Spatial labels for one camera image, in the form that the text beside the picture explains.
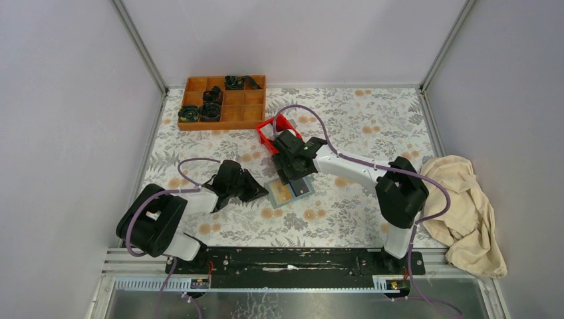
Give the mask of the red plastic bin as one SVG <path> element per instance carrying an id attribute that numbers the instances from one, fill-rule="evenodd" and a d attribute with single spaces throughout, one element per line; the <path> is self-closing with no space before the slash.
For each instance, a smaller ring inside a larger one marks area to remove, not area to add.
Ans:
<path id="1" fill-rule="evenodd" d="M 296 129 L 283 115 L 277 117 L 275 125 L 274 118 L 270 118 L 267 121 L 258 124 L 255 127 L 255 130 L 259 136 L 259 143 L 264 146 L 271 155 L 279 153 L 273 145 L 275 133 L 278 134 L 282 131 L 290 130 L 294 136 L 298 137 L 300 140 L 303 139 L 302 135 L 296 131 Z"/>

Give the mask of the green card holder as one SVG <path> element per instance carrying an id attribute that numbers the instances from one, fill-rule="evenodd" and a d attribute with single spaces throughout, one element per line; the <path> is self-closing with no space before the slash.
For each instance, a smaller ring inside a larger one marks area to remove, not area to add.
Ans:
<path id="1" fill-rule="evenodd" d="M 310 177 L 290 181 L 288 184 L 283 184 L 280 179 L 274 179 L 267 182 L 264 188 L 269 192 L 268 198 L 275 209 L 304 199 L 315 192 Z"/>

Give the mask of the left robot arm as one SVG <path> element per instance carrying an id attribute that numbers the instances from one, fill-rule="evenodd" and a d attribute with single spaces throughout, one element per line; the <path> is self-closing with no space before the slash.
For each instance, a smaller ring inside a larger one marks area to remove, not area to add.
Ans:
<path id="1" fill-rule="evenodd" d="M 118 222 L 116 235 L 134 257 L 181 259 L 187 271 L 197 273 L 206 266 L 205 245 L 180 230 L 182 217 L 217 213 L 233 198 L 248 203 L 268 193 L 248 169 L 227 159 L 211 179 L 191 189 L 147 185 Z"/>

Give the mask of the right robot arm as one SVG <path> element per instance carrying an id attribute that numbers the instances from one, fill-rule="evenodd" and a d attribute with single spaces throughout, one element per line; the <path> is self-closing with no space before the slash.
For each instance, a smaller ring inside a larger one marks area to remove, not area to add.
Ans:
<path id="1" fill-rule="evenodd" d="M 381 263 L 384 270 L 399 273 L 408 264 L 408 247 L 415 218 L 429 191 L 409 160 L 398 156 L 384 163 L 356 154 L 337 151 L 321 138 L 303 141 L 291 130 L 272 140 L 277 150 L 273 161 L 280 178 L 295 181 L 314 173 L 324 173 L 353 181 L 376 194 L 380 212 L 388 223 Z"/>

